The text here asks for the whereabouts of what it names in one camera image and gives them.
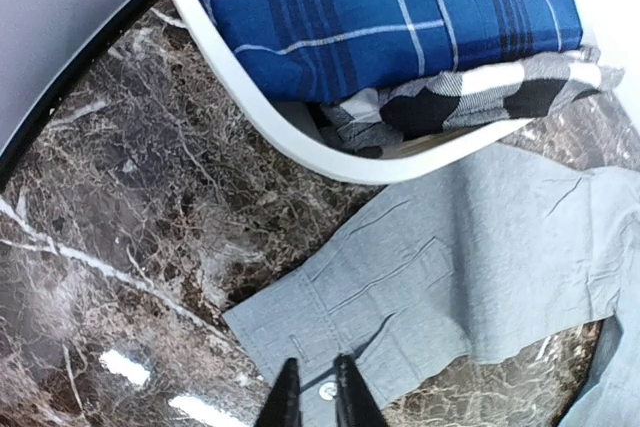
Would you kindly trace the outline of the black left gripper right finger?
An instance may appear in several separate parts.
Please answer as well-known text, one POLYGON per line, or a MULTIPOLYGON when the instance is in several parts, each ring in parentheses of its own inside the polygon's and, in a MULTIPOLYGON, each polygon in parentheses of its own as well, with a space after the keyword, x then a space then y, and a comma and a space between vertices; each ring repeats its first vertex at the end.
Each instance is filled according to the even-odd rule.
POLYGON ((339 355, 334 361, 337 396, 336 423, 341 427, 383 427, 386 420, 354 359, 339 355))

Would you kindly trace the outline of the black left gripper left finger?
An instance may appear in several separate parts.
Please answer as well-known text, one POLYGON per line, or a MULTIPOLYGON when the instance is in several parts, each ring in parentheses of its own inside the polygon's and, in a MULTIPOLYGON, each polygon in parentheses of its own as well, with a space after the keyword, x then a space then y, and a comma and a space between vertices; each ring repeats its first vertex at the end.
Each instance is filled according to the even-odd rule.
POLYGON ((260 411, 255 427, 301 427, 298 362, 288 358, 260 411))

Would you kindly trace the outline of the grey long sleeve shirt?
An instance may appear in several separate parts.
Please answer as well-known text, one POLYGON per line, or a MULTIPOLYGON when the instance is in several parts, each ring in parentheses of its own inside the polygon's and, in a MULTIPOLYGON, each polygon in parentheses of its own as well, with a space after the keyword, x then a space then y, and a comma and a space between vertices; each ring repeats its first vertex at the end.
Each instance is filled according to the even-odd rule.
POLYGON ((639 175, 493 144, 384 189, 303 265, 227 311, 267 380, 298 360, 327 426, 352 354, 379 406, 454 359, 494 364, 578 325, 604 340, 567 426, 639 422, 639 175))

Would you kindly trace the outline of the white laundry basket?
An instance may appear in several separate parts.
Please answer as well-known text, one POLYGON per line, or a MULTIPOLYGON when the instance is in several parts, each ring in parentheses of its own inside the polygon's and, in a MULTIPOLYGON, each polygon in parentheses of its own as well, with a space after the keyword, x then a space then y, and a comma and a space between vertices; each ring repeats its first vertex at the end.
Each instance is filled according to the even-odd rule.
MULTIPOLYGON (((531 119, 503 120, 480 127, 423 136, 384 148, 373 158, 331 147, 320 133, 321 107, 337 104, 274 101, 266 97, 229 49, 199 0, 173 0, 182 19, 217 79, 251 124, 277 150, 326 177, 358 184, 383 185, 418 178, 455 162, 525 126, 531 119)), ((622 68, 613 44, 598 30, 596 0, 574 0, 583 35, 580 45, 600 52, 602 65, 622 68)))

